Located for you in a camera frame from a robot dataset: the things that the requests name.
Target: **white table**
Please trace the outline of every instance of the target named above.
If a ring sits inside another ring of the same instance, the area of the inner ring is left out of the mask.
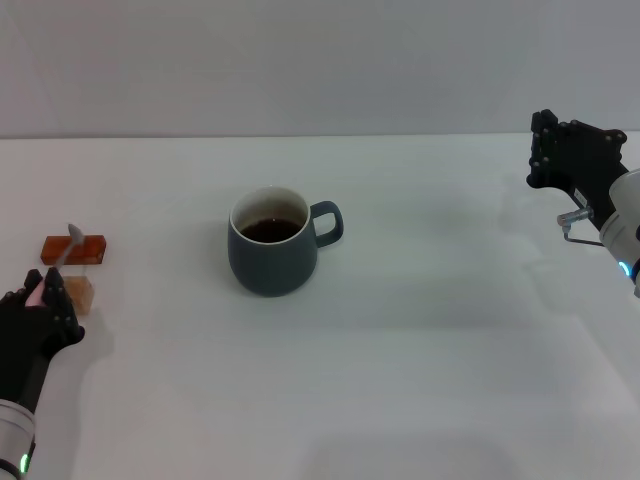
[[[639,302],[606,251],[563,241],[574,205],[526,185],[529,146],[0,142],[6,290],[65,222],[108,242],[87,336],[51,363],[31,478],[636,480]],[[640,135],[623,152],[639,167]],[[345,219],[278,299],[226,258],[228,209],[265,184]]]

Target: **spoon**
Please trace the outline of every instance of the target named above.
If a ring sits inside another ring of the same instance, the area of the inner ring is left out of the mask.
[[[71,223],[69,224],[69,235],[71,236],[71,243],[67,248],[65,248],[64,252],[62,252],[62,255],[60,255],[60,258],[58,258],[58,261],[55,264],[55,267],[58,270],[60,270],[64,265],[64,262],[67,261],[67,257],[71,253],[71,250],[73,250],[77,245],[82,245],[84,243],[84,235],[82,234],[82,231]]]

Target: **dark gray mug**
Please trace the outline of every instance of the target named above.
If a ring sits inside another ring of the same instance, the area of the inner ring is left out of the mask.
[[[316,235],[313,219],[332,213],[333,230]],[[267,297],[286,295],[311,276],[318,248],[342,237],[340,210],[333,202],[309,207],[293,190],[266,187],[242,198],[229,215],[229,263],[248,290]]]

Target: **white wall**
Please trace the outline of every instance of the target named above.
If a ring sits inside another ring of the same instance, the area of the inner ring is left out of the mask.
[[[0,0],[0,136],[640,129],[633,0]]]

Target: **dark liquid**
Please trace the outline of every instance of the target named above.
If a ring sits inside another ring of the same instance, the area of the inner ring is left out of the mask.
[[[242,230],[242,234],[256,242],[276,243],[293,237],[302,227],[289,220],[270,218],[260,220]]]

